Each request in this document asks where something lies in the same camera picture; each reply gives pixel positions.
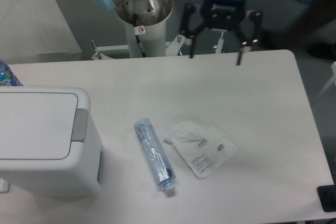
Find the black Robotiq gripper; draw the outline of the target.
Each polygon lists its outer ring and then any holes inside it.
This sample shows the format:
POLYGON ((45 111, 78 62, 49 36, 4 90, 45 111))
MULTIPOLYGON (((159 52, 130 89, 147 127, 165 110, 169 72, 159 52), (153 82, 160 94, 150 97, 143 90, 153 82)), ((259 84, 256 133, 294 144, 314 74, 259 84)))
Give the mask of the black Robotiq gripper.
POLYGON ((239 40, 236 65, 240 66, 243 54, 251 51, 261 37, 262 11, 245 11, 246 0, 204 0, 202 6, 186 3, 180 22, 179 34, 191 41, 190 59, 194 58, 197 36, 205 29, 233 30, 239 40), (194 14, 199 14, 201 22, 193 29, 189 27, 194 14), (246 34, 239 24, 244 18, 253 24, 253 31, 246 34))

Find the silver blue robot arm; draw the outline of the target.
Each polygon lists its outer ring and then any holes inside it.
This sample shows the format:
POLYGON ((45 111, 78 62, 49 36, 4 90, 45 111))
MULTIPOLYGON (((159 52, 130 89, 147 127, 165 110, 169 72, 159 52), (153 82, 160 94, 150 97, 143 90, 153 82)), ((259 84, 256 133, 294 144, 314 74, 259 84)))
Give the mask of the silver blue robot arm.
POLYGON ((114 10, 127 32, 132 58, 177 56, 188 44, 194 56, 197 36, 204 30, 233 32, 239 40, 239 54, 251 50, 261 35, 262 13, 247 10, 246 0, 204 0, 201 5, 186 3, 176 38, 166 41, 166 21, 173 0, 94 0, 105 10, 114 10))

